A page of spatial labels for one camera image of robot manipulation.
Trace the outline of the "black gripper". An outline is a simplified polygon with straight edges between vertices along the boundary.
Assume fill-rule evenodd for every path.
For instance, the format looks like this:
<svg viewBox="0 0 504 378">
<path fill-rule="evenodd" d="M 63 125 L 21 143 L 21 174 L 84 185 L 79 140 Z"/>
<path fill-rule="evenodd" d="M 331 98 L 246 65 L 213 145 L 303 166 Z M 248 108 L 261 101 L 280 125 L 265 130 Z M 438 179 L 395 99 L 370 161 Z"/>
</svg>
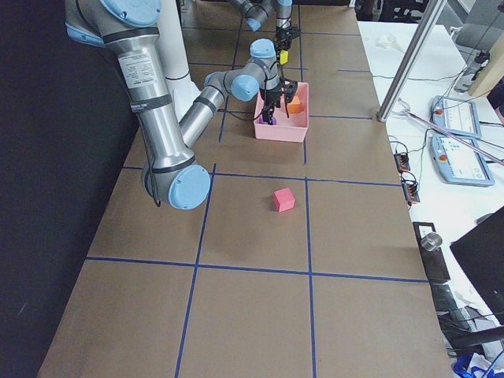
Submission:
<svg viewBox="0 0 504 378">
<path fill-rule="evenodd" d="M 275 125 L 276 118 L 274 117 L 274 109 L 280 108 L 280 98 L 282 96 L 282 88 L 274 87 L 269 90 L 261 90 L 261 99 L 264 102 L 263 110 L 261 111 L 261 123 Z"/>
<path fill-rule="evenodd" d="M 276 50 L 289 50 L 291 48 L 291 31 L 289 28 L 277 28 L 274 46 Z"/>
</svg>

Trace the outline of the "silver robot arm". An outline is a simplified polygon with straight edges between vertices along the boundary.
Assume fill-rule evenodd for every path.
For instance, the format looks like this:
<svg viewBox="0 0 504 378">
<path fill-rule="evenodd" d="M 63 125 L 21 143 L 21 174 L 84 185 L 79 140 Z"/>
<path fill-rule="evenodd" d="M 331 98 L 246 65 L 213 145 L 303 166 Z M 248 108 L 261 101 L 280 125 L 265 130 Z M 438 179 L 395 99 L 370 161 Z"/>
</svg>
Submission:
<svg viewBox="0 0 504 378">
<path fill-rule="evenodd" d="M 117 57 L 146 147 L 146 192 L 176 209 L 201 205 L 210 177 L 191 148 L 227 97 L 248 102 L 279 88 L 272 40 L 254 41 L 242 68 L 208 75 L 199 90 L 191 82 L 174 1 L 67 1 L 65 17 L 72 40 Z"/>
<path fill-rule="evenodd" d="M 253 32 L 259 30 L 275 14 L 276 34 L 274 46 L 277 52 L 289 51 L 292 40 L 300 36 L 299 28 L 291 23 L 292 1 L 259 1 L 254 4 L 252 1 L 247 0 L 231 0 L 228 3 L 241 12 L 246 25 Z"/>
</svg>

